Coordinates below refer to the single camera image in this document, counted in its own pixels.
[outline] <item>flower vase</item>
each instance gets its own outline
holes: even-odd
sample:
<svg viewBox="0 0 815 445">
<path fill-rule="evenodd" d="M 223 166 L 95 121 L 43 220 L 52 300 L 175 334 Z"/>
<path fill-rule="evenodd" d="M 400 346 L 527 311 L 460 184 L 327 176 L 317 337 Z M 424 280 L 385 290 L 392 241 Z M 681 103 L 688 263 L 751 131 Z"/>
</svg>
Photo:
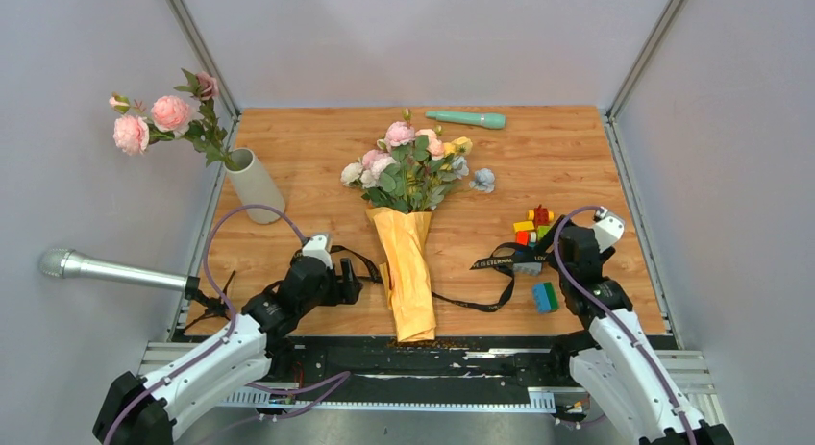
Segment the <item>flower vase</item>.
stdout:
<svg viewBox="0 0 815 445">
<path fill-rule="evenodd" d="M 387 305 L 396 323 L 397 341 L 435 339 L 431 276 L 425 261 L 432 214 L 404 214 L 391 208 L 373 208 L 367 214 L 387 256 L 380 272 Z"/>
<path fill-rule="evenodd" d="M 268 205 L 285 211 L 285 200 L 263 163 L 250 149 L 232 151 L 236 170 L 227 169 L 227 177 L 232 183 L 241 205 Z M 249 218 L 258 224 L 269 224 L 280 216 L 269 210 L 247 210 Z"/>
</svg>

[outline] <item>yellow toy block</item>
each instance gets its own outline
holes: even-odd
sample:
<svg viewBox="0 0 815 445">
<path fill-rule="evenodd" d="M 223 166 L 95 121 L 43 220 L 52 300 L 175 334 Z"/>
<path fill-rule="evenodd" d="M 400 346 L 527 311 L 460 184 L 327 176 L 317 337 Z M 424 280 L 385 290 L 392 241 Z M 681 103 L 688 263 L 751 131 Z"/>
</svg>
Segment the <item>yellow toy block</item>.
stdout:
<svg viewBox="0 0 815 445">
<path fill-rule="evenodd" d="M 534 231 L 534 223 L 532 221 L 516 222 L 512 224 L 512 227 L 515 229 L 516 234 L 521 231 Z"/>
</svg>

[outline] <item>wood surface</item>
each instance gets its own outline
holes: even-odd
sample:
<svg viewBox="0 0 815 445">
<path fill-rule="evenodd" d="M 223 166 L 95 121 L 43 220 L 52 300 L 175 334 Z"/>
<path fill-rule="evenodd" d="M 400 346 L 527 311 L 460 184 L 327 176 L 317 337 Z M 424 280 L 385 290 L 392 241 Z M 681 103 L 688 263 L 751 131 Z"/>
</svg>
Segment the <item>wood surface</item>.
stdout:
<svg viewBox="0 0 815 445">
<path fill-rule="evenodd" d="M 424 118 L 430 108 L 411 108 L 416 129 L 436 122 Z M 617 253 L 605 273 L 618 281 L 633 301 L 642 326 L 651 334 L 665 333 L 645 262 L 630 222 L 630 213 L 617 176 L 603 124 L 594 107 L 445 108 L 495 111 L 506 116 L 500 131 L 444 124 L 442 140 L 470 137 L 475 146 L 468 158 L 472 173 L 490 168 L 496 189 L 453 193 L 433 213 L 426 259 L 434 290 L 450 298 L 494 303 L 508 278 L 493 270 L 469 270 L 499 243 L 514 241 L 512 223 L 526 220 L 527 210 L 542 204 L 556 215 L 584 205 L 604 205 L 628 222 Z M 365 217 L 361 192 L 340 184 L 339 174 L 351 161 L 375 145 L 388 125 L 401 119 L 399 108 L 257 109 L 243 114 L 236 147 L 258 155 L 287 201 L 286 214 L 312 235 L 329 232 L 334 244 L 362 253 L 376 263 L 384 260 L 374 228 Z M 232 186 L 224 184 L 215 219 L 240 203 Z M 591 223 L 590 214 L 578 217 Z M 236 275 L 229 296 L 240 309 L 288 270 L 297 238 L 283 221 L 258 225 L 244 213 L 219 231 L 210 251 L 210 268 L 223 285 Z M 354 260 L 358 274 L 367 275 Z M 539 282 L 557 283 L 545 268 L 538 277 L 520 276 L 512 299 L 495 313 L 482 313 L 435 300 L 438 335 L 563 334 L 581 328 L 563 306 L 538 314 L 531 288 Z M 214 294 L 206 280 L 202 289 Z M 193 303 L 187 321 L 200 315 Z M 200 322 L 189 334 L 211 334 L 223 319 Z M 296 334 L 393 334 L 393 318 L 381 285 L 366 284 L 354 306 L 317 308 L 300 323 Z"/>
</svg>

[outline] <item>microphone head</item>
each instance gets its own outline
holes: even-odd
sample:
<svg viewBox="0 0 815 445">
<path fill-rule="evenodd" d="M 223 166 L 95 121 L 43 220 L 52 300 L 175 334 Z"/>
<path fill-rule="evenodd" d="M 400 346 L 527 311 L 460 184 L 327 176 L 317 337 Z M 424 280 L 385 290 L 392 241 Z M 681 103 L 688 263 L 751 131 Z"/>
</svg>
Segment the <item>microphone head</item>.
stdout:
<svg viewBox="0 0 815 445">
<path fill-rule="evenodd" d="M 52 248 L 46 251 L 39 259 L 39 271 L 49 277 L 62 278 L 65 263 L 74 250 L 67 248 Z"/>
</svg>

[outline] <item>white vase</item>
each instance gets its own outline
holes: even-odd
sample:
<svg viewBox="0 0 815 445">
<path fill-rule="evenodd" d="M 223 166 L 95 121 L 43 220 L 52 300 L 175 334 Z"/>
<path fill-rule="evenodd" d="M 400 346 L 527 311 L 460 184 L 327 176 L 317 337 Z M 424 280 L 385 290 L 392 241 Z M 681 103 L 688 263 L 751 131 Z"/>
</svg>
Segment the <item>white vase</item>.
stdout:
<svg viewBox="0 0 815 445">
<path fill-rule="evenodd" d="M 232 160 L 238 169 L 227 168 L 227 176 L 235 188 L 241 205 L 261 204 L 285 211 L 285 200 L 278 190 L 269 172 L 263 167 L 255 153 L 249 149 L 236 149 Z M 269 210 L 247 210 L 249 218 L 258 224 L 269 224 L 280 219 L 280 216 Z"/>
</svg>

